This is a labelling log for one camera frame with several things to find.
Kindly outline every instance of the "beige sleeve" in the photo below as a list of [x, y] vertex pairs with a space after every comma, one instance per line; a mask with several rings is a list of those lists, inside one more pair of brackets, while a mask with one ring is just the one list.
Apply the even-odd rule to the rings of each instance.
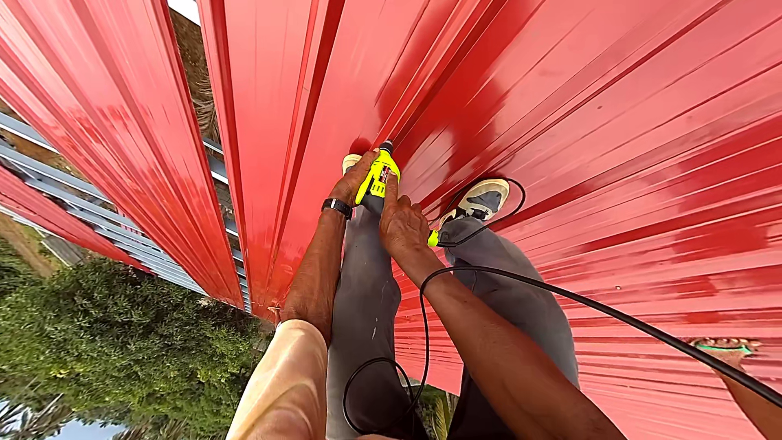
[[325, 438], [327, 359], [315, 326], [298, 319], [280, 324], [245, 388], [226, 440]]

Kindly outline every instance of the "hand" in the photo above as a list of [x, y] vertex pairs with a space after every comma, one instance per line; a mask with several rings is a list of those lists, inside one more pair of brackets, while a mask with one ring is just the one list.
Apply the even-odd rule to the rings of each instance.
[[397, 176], [390, 173], [386, 182], [386, 202], [380, 217], [380, 241], [399, 267], [417, 286], [443, 263], [426, 243], [429, 223], [421, 213], [420, 204], [411, 204], [410, 197], [396, 198]]
[[356, 195], [358, 193], [358, 187], [364, 182], [369, 174], [369, 168], [372, 166], [372, 162], [378, 158], [380, 152], [377, 148], [364, 153], [364, 156], [359, 160], [345, 175], [334, 185], [331, 193], [328, 195], [330, 199], [341, 200], [350, 207], [356, 207]]

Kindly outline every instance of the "watch strap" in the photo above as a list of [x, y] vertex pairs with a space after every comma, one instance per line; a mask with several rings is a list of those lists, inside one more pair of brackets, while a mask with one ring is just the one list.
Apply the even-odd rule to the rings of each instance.
[[330, 207], [333, 210], [343, 213], [343, 215], [345, 215], [345, 218], [347, 218], [348, 220], [353, 218], [353, 208], [351, 208], [350, 205], [341, 201], [340, 199], [323, 200], [323, 206], [321, 206], [321, 212], [327, 207]]

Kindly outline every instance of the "leg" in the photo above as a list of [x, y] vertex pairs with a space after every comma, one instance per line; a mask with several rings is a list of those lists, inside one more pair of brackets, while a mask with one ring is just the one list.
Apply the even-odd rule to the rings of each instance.
[[[443, 241], [458, 241], [481, 226], [482, 222], [477, 218], [459, 218], [445, 224], [440, 235]], [[523, 252], [488, 229], [459, 246], [446, 249], [446, 257], [456, 266], [484, 265], [542, 279]], [[485, 272], [454, 274], [492, 310], [531, 337], [578, 387], [578, 366], [570, 325], [552, 293]], [[449, 438], [482, 436], [514, 438], [465, 369]]]
[[[353, 371], [372, 358], [394, 359], [393, 321], [401, 296], [391, 273], [391, 257], [380, 244], [379, 221], [379, 216], [359, 207], [356, 217], [347, 224], [342, 275], [334, 297], [332, 343], [328, 348], [327, 438], [358, 436], [343, 414], [345, 383]], [[363, 429], [388, 424], [409, 404], [396, 369], [385, 362], [362, 370], [350, 385], [347, 399], [350, 419]], [[383, 434], [399, 439], [425, 436], [415, 416], [406, 417]]]

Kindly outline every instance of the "black power cord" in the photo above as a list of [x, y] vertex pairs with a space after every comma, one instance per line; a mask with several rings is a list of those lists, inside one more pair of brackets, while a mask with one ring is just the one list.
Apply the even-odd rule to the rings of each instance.
[[[495, 220], [494, 222], [488, 223], [480, 228], [478, 228], [475, 232], [471, 233], [470, 235], [466, 236], [465, 238], [453, 242], [453, 243], [439, 243], [438, 246], [440, 247], [456, 247], [459, 244], [464, 243], [465, 241], [471, 239], [484, 229], [488, 228], [494, 223], [499, 222], [500, 220], [504, 220], [507, 217], [510, 217], [516, 212], [518, 212], [519, 209], [522, 208], [525, 200], [526, 200], [526, 191], [524, 190], [524, 187], [516, 182], [513, 179], [507, 179], [509, 182], [513, 182], [516, 186], [519, 187], [519, 189], [522, 191], [522, 200], [516, 207], [516, 209], [513, 210], [508, 215], [503, 216], [502, 218], [499, 218]], [[754, 377], [746, 374], [743, 371], [737, 370], [736, 368], [733, 368], [732, 366], [726, 364], [725, 362], [715, 358], [714, 356], [711, 356], [707, 353], [702, 352], [701, 350], [693, 347], [692, 345], [680, 340], [677, 337], [674, 337], [662, 330], [660, 330], [657, 327], [650, 326], [649, 324], [645, 323], [644, 321], [641, 321], [638, 318], [633, 318], [630, 315], [627, 315], [626, 313], [622, 313], [619, 310], [609, 307], [605, 304], [602, 304], [600, 302], [597, 302], [593, 299], [589, 299], [587, 297], [584, 297], [583, 295], [579, 295], [575, 292], [571, 292], [570, 290], [563, 289], [561, 287], [557, 287], [554, 285], [551, 285], [549, 283], [544, 283], [543, 281], [535, 280], [534, 278], [529, 278], [527, 276], [519, 275], [518, 273], [513, 272], [507, 272], [501, 269], [495, 269], [487, 266], [477, 266], [477, 265], [464, 265], [464, 266], [456, 266], [456, 267], [446, 267], [442, 269], [437, 269], [436, 271], [429, 274], [429, 276], [426, 277], [426, 279], [421, 283], [421, 288], [418, 289], [418, 300], [421, 302], [421, 315], [424, 319], [424, 339], [425, 339], [425, 361], [424, 361], [424, 373], [421, 376], [421, 385], [418, 387], [418, 392], [415, 393], [415, 396], [413, 396], [412, 386], [410, 383], [410, 379], [407, 377], [407, 373], [405, 373], [404, 368], [402, 368], [399, 363], [397, 363], [395, 360], [385, 357], [378, 357], [369, 359], [367, 362], [364, 362], [361, 364], [358, 368], [356, 368], [355, 371], [353, 371], [353, 374], [350, 375], [350, 379], [348, 379], [347, 383], [345, 383], [345, 391], [343, 392], [343, 412], [345, 414], [345, 420], [350, 425], [351, 428], [356, 430], [361, 435], [369, 435], [369, 434], [381, 434], [384, 431], [388, 431], [389, 428], [393, 427], [397, 423], [399, 423], [407, 414], [409, 414], [414, 408], [416, 402], [418, 402], [418, 398], [421, 397], [421, 393], [424, 390], [424, 385], [426, 384], [426, 376], [429, 373], [429, 322], [426, 319], [426, 307], [424, 306], [424, 290], [426, 289], [426, 285], [429, 283], [429, 281], [434, 278], [435, 276], [438, 276], [441, 273], [445, 272], [456, 272], [460, 270], [472, 270], [476, 272], [488, 272], [493, 273], [495, 275], [499, 276], [505, 276], [507, 278], [511, 278], [513, 280], [520, 281], [522, 283], [527, 283], [535, 287], [539, 287], [541, 289], [548, 290], [552, 293], [561, 295], [565, 298], [572, 299], [573, 301], [577, 301], [583, 305], [586, 305], [588, 307], [591, 307], [599, 312], [603, 312], [608, 316], [612, 316], [626, 324], [629, 324], [638, 330], [641, 330], [642, 332], [648, 334], [649, 336], [652, 336], [656, 339], [659, 339], [662, 342], [665, 342], [666, 344], [670, 345], [671, 347], [674, 347], [676, 350], [679, 350], [680, 352], [689, 355], [693, 358], [695, 358], [698, 361], [703, 362], [707, 366], [710, 366], [714, 370], [719, 371], [720, 373], [724, 374], [725, 376], [728, 376], [729, 378], [735, 380], [739, 384], [744, 385], [745, 387], [749, 388], [750, 390], [753, 390], [756, 394], [760, 395], [764, 399], [768, 400], [772, 404], [782, 408], [782, 395], [775, 391], [770, 386], [764, 384], [760, 380], [755, 379]], [[356, 426], [356, 424], [350, 419], [350, 416], [347, 412], [347, 392], [350, 389], [350, 385], [353, 383], [353, 380], [356, 378], [356, 376], [359, 374], [360, 371], [362, 371], [364, 368], [376, 364], [379, 362], [387, 362], [392, 365], [394, 365], [403, 375], [405, 382], [407, 383], [407, 392], [410, 396], [410, 405], [404, 410], [402, 415], [394, 419], [391, 423], [387, 424], [385, 427], [382, 427], [380, 429], [376, 429], [373, 431], [367, 431], [364, 429], [359, 428]]]

